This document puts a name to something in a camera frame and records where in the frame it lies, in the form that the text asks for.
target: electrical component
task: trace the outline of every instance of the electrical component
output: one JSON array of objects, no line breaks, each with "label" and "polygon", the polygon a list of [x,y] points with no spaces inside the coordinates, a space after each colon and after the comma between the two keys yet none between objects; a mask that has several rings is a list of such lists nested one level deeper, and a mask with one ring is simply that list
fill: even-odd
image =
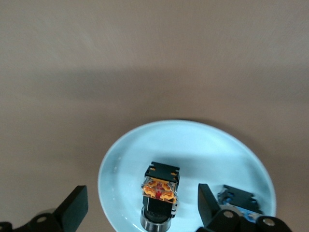
[{"label": "electrical component", "polygon": [[143,205],[140,223],[149,232],[165,232],[175,217],[179,168],[152,162],[141,185]]},{"label": "electrical component", "polygon": [[263,215],[257,200],[250,192],[223,185],[223,189],[217,196],[221,209],[233,210],[249,222],[255,223],[257,218]]}]

